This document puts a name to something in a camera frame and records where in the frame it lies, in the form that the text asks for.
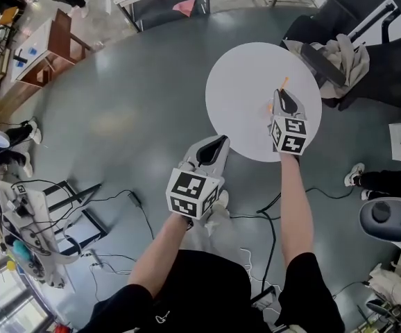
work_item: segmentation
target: round tabletop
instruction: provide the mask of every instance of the round tabletop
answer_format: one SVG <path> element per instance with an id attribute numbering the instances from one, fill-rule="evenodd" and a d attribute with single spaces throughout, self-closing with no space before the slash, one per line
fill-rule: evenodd
<path id="1" fill-rule="evenodd" d="M 321 93 L 308 67 L 294 54 L 269 43 L 247 43 L 225 53 L 213 66 L 205 90 L 214 129 L 230 138 L 239 154 L 260 162 L 278 162 L 273 151 L 270 106 L 285 78 L 285 90 L 304 105 L 309 122 L 306 146 L 321 122 Z"/>

